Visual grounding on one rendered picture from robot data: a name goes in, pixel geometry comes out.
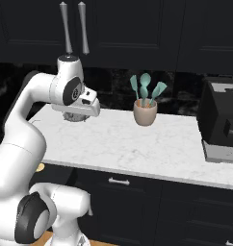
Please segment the black lower cabinet door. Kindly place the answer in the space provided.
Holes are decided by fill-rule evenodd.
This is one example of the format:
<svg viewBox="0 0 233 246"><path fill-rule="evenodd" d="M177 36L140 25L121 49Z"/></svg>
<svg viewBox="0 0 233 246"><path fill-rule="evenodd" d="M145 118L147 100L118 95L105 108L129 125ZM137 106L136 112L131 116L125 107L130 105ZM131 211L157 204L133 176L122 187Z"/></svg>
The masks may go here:
<svg viewBox="0 0 233 246"><path fill-rule="evenodd" d="M154 246L159 198L145 192L97 188L92 216L78 219L89 238L119 246Z"/></svg>

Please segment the teal turner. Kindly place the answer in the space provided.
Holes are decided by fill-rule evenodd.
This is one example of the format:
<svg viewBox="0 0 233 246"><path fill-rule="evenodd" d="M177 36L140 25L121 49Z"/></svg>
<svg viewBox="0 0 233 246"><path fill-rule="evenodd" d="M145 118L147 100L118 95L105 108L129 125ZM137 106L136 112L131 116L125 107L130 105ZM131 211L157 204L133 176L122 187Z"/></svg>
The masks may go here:
<svg viewBox="0 0 233 246"><path fill-rule="evenodd" d="M159 95L161 95L163 93L163 91L167 88L168 86L163 83L163 82L158 82L157 85L155 86L155 88L152 91L152 96L151 96L151 100L149 101L149 105L152 106L154 99L156 97L158 97Z"/></svg>

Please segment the black toaster with grey base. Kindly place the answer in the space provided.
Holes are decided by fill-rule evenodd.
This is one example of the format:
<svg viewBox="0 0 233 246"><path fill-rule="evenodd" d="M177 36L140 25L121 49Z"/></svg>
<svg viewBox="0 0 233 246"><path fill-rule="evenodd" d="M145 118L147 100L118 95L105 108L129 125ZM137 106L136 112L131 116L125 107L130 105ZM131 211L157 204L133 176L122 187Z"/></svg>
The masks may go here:
<svg viewBox="0 0 233 246"><path fill-rule="evenodd" d="M233 79L204 79L196 120L205 160L233 163Z"/></svg>

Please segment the teal spatula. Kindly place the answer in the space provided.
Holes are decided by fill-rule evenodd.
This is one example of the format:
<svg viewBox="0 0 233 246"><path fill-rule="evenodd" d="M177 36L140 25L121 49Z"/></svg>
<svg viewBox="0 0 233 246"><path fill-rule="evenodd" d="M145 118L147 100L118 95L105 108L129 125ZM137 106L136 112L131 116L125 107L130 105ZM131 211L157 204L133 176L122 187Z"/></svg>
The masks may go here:
<svg viewBox="0 0 233 246"><path fill-rule="evenodd" d="M136 75L133 75L133 76L130 78L130 83L131 83L132 89L133 89L133 90L135 91L135 93L136 93L136 98L137 98L137 100L139 100L138 82L137 82L137 76L136 76Z"/></svg>

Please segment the teal spoon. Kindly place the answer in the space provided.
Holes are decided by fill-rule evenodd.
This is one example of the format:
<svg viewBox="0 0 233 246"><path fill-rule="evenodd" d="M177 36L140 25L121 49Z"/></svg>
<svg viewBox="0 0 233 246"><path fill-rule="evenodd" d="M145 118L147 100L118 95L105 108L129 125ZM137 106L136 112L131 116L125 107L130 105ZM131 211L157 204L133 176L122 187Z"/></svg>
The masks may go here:
<svg viewBox="0 0 233 246"><path fill-rule="evenodd" d="M151 82L151 77L148 73L143 73L141 75L140 83L141 83L141 88L140 88L140 94L142 97L142 107L145 106L145 99L148 96L148 90L147 87Z"/></svg>

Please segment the black drawer front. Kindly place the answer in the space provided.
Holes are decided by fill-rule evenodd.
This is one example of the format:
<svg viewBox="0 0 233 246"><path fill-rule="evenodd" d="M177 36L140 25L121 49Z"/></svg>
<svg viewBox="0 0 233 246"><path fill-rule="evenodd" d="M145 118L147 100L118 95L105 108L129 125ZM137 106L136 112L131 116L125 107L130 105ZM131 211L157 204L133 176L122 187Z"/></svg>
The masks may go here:
<svg viewBox="0 0 233 246"><path fill-rule="evenodd" d="M233 243L233 229L161 223L155 246L226 246L227 240Z"/></svg>
<svg viewBox="0 0 233 246"><path fill-rule="evenodd" d="M204 185L163 182L162 197L177 201L233 206L233 190Z"/></svg>
<svg viewBox="0 0 233 246"><path fill-rule="evenodd" d="M180 224L194 223L233 229L233 206L162 200L159 219Z"/></svg>
<svg viewBox="0 0 233 246"><path fill-rule="evenodd" d="M144 177L124 175L117 173L110 173L105 171L95 171L87 169L77 169L79 174L83 175L84 180L90 186L101 186L115 189L122 189L128 191L146 192L147 194L160 194L162 190L162 183L155 179ZM128 180L129 185L110 184L108 179L113 177L115 180Z"/></svg>

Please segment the beige utensil pot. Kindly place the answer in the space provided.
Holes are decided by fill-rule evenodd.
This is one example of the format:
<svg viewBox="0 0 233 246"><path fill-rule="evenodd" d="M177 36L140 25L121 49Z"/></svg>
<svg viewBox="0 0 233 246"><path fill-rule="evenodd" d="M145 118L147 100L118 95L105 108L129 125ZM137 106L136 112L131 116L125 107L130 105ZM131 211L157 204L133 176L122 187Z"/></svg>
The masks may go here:
<svg viewBox="0 0 233 246"><path fill-rule="evenodd" d="M134 118L138 125L140 126L150 126L153 124L156 114L157 114L157 103L153 102L152 105L149 104L150 99L145 99L145 105L142 108L142 99L136 100L134 102Z"/></svg>

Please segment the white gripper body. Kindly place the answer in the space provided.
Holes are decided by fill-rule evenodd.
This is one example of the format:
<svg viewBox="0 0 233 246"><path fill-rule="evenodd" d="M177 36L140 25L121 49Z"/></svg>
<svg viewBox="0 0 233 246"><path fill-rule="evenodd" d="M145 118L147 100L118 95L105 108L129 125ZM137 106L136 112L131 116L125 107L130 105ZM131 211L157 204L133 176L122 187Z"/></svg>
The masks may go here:
<svg viewBox="0 0 233 246"><path fill-rule="evenodd" d="M98 100L95 100L91 105L72 104L70 106L59 106L52 104L51 107L54 111L77 113L94 117L98 116L100 113L100 104Z"/></svg>

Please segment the grey round object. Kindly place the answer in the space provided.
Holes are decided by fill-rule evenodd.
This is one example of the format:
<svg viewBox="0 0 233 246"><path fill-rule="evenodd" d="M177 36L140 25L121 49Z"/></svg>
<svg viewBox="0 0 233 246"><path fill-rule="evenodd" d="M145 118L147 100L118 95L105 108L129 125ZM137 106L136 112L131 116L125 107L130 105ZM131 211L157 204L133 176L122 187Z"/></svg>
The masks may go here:
<svg viewBox="0 0 233 246"><path fill-rule="evenodd" d="M89 118L88 115L72 113L72 112L64 112L63 117L64 120L69 122L82 122L82 121L86 121Z"/></svg>

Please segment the black cabinet door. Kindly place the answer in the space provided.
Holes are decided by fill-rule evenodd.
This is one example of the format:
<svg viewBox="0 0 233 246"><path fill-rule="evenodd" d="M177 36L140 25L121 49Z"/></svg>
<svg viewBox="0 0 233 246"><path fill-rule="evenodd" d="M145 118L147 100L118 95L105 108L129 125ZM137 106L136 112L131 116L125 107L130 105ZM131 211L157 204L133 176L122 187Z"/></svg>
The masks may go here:
<svg viewBox="0 0 233 246"><path fill-rule="evenodd" d="M92 216L78 219L89 238L119 246L154 246L159 198L145 192L97 188Z"/></svg>
<svg viewBox="0 0 233 246"><path fill-rule="evenodd" d="M185 0L78 0L86 4L85 67L174 71Z"/></svg>
<svg viewBox="0 0 233 246"><path fill-rule="evenodd" d="M176 70L233 75L233 0L186 0Z"/></svg>
<svg viewBox="0 0 233 246"><path fill-rule="evenodd" d="M65 54L62 2L76 50L74 0L0 0L0 62L55 64Z"/></svg>

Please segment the black upper cabinet door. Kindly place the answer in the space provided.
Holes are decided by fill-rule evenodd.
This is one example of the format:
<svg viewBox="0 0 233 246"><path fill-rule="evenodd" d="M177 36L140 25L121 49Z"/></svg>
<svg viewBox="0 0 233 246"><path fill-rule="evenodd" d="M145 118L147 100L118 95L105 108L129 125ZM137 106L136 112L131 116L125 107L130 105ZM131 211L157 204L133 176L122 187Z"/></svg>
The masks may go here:
<svg viewBox="0 0 233 246"><path fill-rule="evenodd" d="M0 0L0 62L55 64L65 54L62 2L76 50L74 0Z"/></svg>
<svg viewBox="0 0 233 246"><path fill-rule="evenodd" d="M78 0L86 4L85 67L174 71L185 0Z"/></svg>
<svg viewBox="0 0 233 246"><path fill-rule="evenodd" d="M233 75L233 0L186 0L176 70Z"/></svg>

